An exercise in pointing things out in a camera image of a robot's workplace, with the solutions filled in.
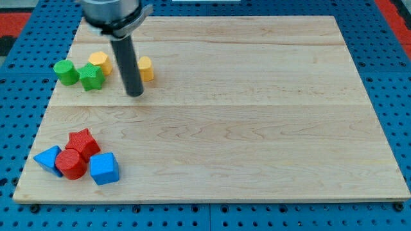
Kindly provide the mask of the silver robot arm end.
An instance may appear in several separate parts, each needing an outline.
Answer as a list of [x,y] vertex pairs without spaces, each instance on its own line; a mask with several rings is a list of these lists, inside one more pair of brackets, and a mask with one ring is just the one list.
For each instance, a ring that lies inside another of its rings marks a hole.
[[81,0],[91,32],[119,41],[131,35],[153,13],[153,5],[140,0]]

